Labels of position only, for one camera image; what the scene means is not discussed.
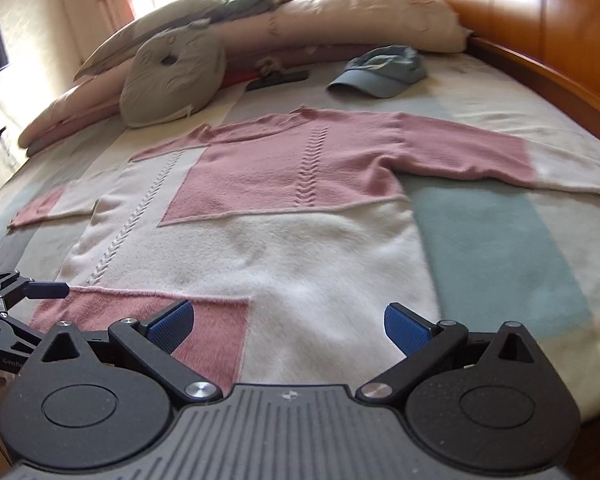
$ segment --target wall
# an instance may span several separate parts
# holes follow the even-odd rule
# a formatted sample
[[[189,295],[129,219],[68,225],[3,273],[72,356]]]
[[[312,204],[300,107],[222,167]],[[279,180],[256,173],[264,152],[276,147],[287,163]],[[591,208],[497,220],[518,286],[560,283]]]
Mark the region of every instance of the wall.
[[[0,0],[10,66],[0,72],[0,118],[13,146],[20,130],[72,86],[80,57],[62,0]]]

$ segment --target baseball cap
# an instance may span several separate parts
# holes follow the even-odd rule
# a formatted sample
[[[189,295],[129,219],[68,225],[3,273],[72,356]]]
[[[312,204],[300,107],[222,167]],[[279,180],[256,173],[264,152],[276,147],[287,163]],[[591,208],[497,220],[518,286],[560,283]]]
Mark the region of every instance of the baseball cap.
[[[391,45],[375,48],[349,61],[344,72],[327,88],[353,86],[373,97],[389,98],[426,76],[422,56],[413,47]]]

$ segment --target sweater sleeve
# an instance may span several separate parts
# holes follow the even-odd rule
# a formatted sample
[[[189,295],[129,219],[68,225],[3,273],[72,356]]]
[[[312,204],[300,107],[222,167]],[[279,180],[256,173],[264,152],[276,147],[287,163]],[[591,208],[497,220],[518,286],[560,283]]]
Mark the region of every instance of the sweater sleeve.
[[[533,187],[526,140],[465,124],[396,114],[400,135],[388,144],[395,171],[456,180],[497,178]]]

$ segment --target bedspread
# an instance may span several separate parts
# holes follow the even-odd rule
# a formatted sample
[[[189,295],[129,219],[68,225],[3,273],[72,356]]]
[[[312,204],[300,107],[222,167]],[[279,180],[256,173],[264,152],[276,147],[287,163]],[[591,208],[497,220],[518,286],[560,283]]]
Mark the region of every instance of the bedspread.
[[[598,413],[600,142],[469,56],[426,64],[390,100],[325,92],[342,64],[316,65],[38,154],[0,191],[0,270],[72,291],[14,311],[96,330],[191,298],[175,354],[224,390],[359,386],[401,359],[391,301],[477,331],[515,319]]]

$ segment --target blue gripper pad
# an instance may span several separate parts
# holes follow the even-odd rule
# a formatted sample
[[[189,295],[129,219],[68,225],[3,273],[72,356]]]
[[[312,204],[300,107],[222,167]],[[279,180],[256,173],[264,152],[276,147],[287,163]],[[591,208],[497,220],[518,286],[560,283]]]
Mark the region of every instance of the blue gripper pad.
[[[391,303],[384,310],[384,331],[389,339],[407,357],[417,352],[433,337],[435,325],[399,303]]]
[[[167,353],[173,352],[193,330],[193,305],[183,301],[151,323],[146,338]]]

